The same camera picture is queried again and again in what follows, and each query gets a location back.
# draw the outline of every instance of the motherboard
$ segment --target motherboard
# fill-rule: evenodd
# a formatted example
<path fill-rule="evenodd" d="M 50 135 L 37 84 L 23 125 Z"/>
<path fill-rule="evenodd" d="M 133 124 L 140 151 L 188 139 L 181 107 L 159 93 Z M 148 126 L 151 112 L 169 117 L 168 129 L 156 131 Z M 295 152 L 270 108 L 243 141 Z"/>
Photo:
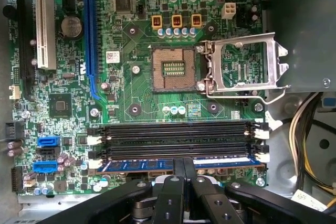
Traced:
<path fill-rule="evenodd" d="M 265 107 L 250 98 L 264 90 L 208 95 L 209 41 L 262 34 L 261 0 L 7 3 L 13 191 L 101 193 L 171 174 L 184 156 L 223 185 L 267 185 Z M 263 83 L 264 50 L 224 46 L 216 75 Z"/>

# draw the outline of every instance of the green circuit board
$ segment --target green circuit board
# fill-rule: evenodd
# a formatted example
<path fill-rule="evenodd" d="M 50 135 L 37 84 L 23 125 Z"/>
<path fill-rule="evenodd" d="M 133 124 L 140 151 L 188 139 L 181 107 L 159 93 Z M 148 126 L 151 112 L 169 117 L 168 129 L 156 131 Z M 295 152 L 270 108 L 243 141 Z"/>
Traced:
<path fill-rule="evenodd" d="M 7 2 L 16 4 L 16 0 Z M 15 158 L 16 166 L 22 166 L 26 173 L 31 171 L 34 161 L 42 160 L 35 153 L 39 136 L 61 136 L 61 150 L 77 160 L 83 160 L 92 149 L 85 142 L 88 127 L 117 123 L 264 119 L 264 112 L 254 110 L 257 100 L 214 101 L 207 99 L 196 89 L 197 81 L 205 77 L 207 69 L 204 56 L 198 54 L 195 47 L 202 40 L 261 34 L 263 27 L 260 2 L 261 0 L 96 0 L 99 73 L 95 83 L 90 83 L 86 75 L 84 36 L 69 39 L 62 30 L 62 22 L 66 17 L 84 19 L 83 1 L 76 0 L 76 9 L 70 14 L 64 11 L 62 0 L 55 0 L 57 69 L 36 68 L 31 99 L 28 100 L 23 95 L 20 99 L 13 99 L 13 120 L 25 123 L 24 153 Z M 233 19 L 222 18 L 225 3 L 236 4 L 237 13 Z M 251 11 L 253 7 L 257 8 L 255 12 Z M 181 16 L 181 29 L 191 29 L 192 15 L 199 15 L 201 22 L 197 24 L 195 35 L 160 36 L 159 30 L 153 27 L 153 16 L 161 17 L 160 26 L 163 31 L 169 28 L 173 31 L 173 15 Z M 9 21 L 9 37 L 12 85 L 23 90 L 24 84 L 19 77 L 17 23 L 12 20 Z M 175 59 L 164 64 L 160 60 L 155 63 L 155 58 L 163 57 L 162 52 L 166 52 L 165 50 L 173 50 L 176 58 L 182 54 L 179 50 L 187 50 L 191 52 L 192 59 L 183 61 L 182 65 L 176 65 L 181 61 Z M 186 71 L 191 63 L 193 73 L 191 79 L 188 79 Z M 222 63 L 223 79 L 228 87 L 241 81 L 263 82 L 264 58 L 261 45 L 252 44 L 239 49 L 227 46 L 222 52 Z M 171 84 L 172 88 L 167 87 L 168 81 L 165 85 L 162 84 L 163 81 L 155 84 L 154 70 L 161 68 L 161 75 L 168 76 L 165 80 L 168 80 L 169 75 L 176 78 L 176 83 Z M 108 84 L 107 89 L 103 88 L 104 84 Z M 96 87 L 95 94 L 91 85 Z M 218 104 L 217 113 L 208 110 L 210 102 Z M 137 113 L 134 113 L 135 105 L 138 106 Z M 172 107 L 183 107 L 185 113 L 165 111 Z M 250 173 L 243 177 L 251 184 L 255 184 L 257 177 L 266 181 L 266 172 Z M 61 183 L 67 186 L 54 194 L 91 193 L 90 185 L 100 178 L 101 175 L 92 170 L 89 174 L 82 174 L 78 166 L 73 166 L 49 178 L 47 175 L 44 181 L 37 184 L 66 181 Z M 109 188 L 124 182 L 125 175 L 115 174 Z M 75 187 L 69 189 L 69 184 L 74 184 Z M 32 195 L 32 188 L 34 187 L 27 187 L 20 193 Z"/>

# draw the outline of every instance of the white pci slot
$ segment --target white pci slot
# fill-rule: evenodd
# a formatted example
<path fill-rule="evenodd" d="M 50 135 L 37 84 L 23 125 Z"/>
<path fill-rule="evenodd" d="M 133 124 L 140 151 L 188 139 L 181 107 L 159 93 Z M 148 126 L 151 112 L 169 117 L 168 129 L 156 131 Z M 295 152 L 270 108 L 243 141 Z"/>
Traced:
<path fill-rule="evenodd" d="M 36 0 L 37 67 L 56 69 L 55 3 Z"/>

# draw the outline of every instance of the pci slot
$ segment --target pci slot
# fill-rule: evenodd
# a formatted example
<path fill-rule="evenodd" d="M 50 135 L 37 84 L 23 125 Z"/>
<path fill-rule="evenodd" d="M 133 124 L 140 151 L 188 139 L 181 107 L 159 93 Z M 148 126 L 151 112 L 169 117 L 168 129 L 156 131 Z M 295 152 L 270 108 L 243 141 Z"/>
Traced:
<path fill-rule="evenodd" d="M 36 0 L 37 67 L 56 70 L 55 3 Z"/>
<path fill-rule="evenodd" d="M 86 75 L 90 80 L 92 96 L 96 100 L 100 100 L 96 91 L 96 77 L 98 74 L 96 0 L 83 0 L 83 2 Z"/>
<path fill-rule="evenodd" d="M 30 45 L 30 41 L 34 38 L 32 0 L 16 0 L 16 5 L 20 78 L 23 82 L 23 96 L 25 99 L 31 100 L 31 88 L 35 79 L 35 69 L 31 63 L 34 51 Z"/>

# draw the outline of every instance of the blue sata port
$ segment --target blue sata port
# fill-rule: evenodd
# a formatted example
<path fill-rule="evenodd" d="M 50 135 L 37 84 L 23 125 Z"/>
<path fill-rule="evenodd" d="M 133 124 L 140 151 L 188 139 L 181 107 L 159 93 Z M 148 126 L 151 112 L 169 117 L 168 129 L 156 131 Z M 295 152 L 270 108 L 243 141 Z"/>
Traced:
<path fill-rule="evenodd" d="M 55 147 L 59 145 L 59 136 L 44 136 L 37 139 L 38 147 Z"/>
<path fill-rule="evenodd" d="M 36 173 L 57 172 L 57 162 L 56 161 L 37 161 L 33 163 L 33 171 Z"/>

